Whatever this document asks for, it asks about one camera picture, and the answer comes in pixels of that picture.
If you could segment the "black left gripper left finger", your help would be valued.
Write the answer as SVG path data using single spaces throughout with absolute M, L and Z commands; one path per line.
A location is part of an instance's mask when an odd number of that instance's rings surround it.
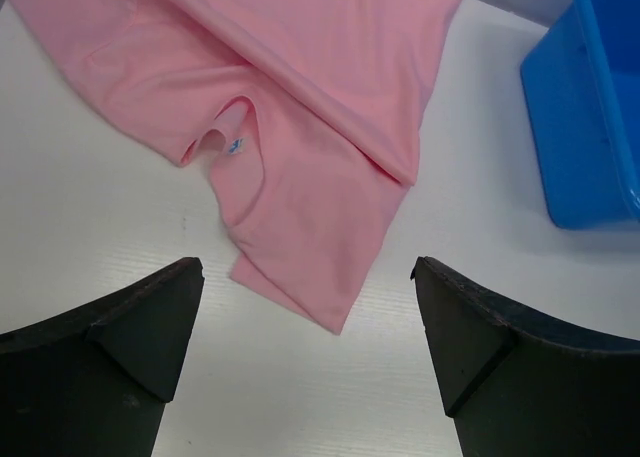
M 151 455 L 203 287 L 200 260 L 182 258 L 2 334 L 2 455 Z

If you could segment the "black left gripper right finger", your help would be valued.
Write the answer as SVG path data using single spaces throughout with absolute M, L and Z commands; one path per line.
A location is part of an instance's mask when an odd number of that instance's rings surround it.
M 411 277 L 466 456 L 635 456 L 639 344 L 495 293 L 432 257 Z

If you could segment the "pink t-shirt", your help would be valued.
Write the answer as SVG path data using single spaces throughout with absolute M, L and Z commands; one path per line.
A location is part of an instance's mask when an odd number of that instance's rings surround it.
M 234 281 L 339 334 L 416 183 L 462 0 L 9 0 L 120 132 L 209 179 Z

